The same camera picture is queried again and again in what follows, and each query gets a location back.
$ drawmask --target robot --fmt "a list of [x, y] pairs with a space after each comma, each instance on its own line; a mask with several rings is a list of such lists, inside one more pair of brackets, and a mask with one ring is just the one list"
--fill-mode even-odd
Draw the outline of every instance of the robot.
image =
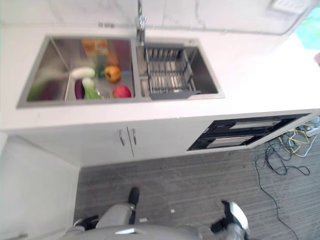
[[[198, 229], [135, 224], [140, 191], [133, 187], [128, 202], [113, 205], [99, 220], [98, 216], [76, 221], [60, 240], [201, 240]], [[244, 212], [235, 202], [221, 201], [225, 216], [211, 225], [214, 234], [224, 232], [225, 240], [248, 240], [249, 226]]]

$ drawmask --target orange package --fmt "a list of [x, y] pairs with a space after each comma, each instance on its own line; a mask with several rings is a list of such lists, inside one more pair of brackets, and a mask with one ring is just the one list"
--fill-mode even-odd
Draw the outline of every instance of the orange package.
[[87, 55], [108, 55], [108, 42], [102, 38], [82, 39], [82, 45]]

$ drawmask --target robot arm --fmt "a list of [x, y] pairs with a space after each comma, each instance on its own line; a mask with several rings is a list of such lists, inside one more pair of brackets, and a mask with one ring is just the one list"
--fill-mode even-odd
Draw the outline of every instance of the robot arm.
[[226, 230], [225, 240], [248, 240], [248, 219], [235, 202], [221, 201], [224, 205], [225, 217], [211, 225], [214, 234]]

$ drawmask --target faucet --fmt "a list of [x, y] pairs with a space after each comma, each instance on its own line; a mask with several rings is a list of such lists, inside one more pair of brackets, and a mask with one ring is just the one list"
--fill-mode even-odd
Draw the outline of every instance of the faucet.
[[145, 45], [147, 17], [142, 15], [141, 0], [138, 0], [138, 17], [136, 19], [136, 41], [139, 45]]

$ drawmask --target dish drying rack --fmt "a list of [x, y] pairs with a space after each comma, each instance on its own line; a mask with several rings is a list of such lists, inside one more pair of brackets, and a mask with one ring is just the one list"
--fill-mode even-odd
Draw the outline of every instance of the dish drying rack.
[[149, 92], [152, 99], [168, 94], [186, 98], [200, 93], [193, 82], [193, 72], [183, 48], [145, 48]]

